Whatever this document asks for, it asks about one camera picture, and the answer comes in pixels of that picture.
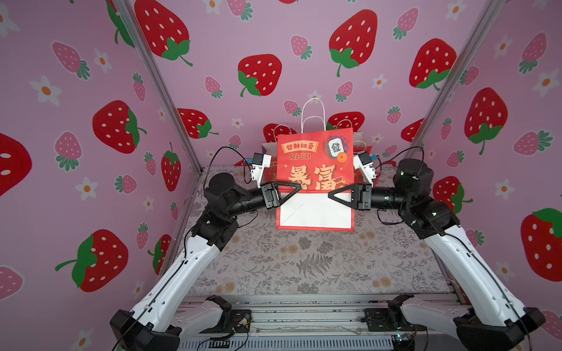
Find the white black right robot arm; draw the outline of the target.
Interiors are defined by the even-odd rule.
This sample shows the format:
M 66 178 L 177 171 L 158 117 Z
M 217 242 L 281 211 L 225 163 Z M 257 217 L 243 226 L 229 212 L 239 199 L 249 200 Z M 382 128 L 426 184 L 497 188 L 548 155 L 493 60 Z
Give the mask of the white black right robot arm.
M 342 189 L 351 193 L 349 201 L 339 198 L 338 190 L 328 196 L 358 211 L 397 211 L 441 259 L 471 302 L 454 312 L 452 307 L 403 294 L 389 302 L 390 315 L 454 337 L 467 350 L 513 350 L 545 324 L 545 316 L 509 291 L 470 242 L 449 206 L 430 197 L 433 175 L 423 161 L 403 159 L 393 187 L 351 184 Z

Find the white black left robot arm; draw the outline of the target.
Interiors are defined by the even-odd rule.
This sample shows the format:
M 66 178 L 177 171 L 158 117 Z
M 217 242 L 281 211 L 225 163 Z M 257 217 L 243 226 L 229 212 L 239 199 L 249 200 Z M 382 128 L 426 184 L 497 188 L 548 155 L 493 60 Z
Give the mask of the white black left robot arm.
M 188 230 L 174 263 L 130 311 L 119 310 L 111 318 L 115 350 L 178 350 L 185 340 L 219 326 L 231 307 L 220 297 L 211 296 L 201 307 L 181 314 L 177 309 L 239 229 L 239 215 L 277 209 L 300 190 L 300 184 L 279 182 L 246 190 L 231 174 L 214 175 L 203 192 L 206 207 Z

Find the red paper gift bag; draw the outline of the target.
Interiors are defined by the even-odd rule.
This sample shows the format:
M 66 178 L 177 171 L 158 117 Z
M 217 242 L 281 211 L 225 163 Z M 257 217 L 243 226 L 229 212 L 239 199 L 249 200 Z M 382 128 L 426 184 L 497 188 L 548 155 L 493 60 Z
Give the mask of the red paper gift bag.
M 353 130 L 327 127 L 321 115 L 301 115 L 301 132 L 277 139 L 277 181 L 301 184 L 301 191 L 277 210 L 278 230 L 348 231 L 352 209 L 328 198 L 354 183 Z

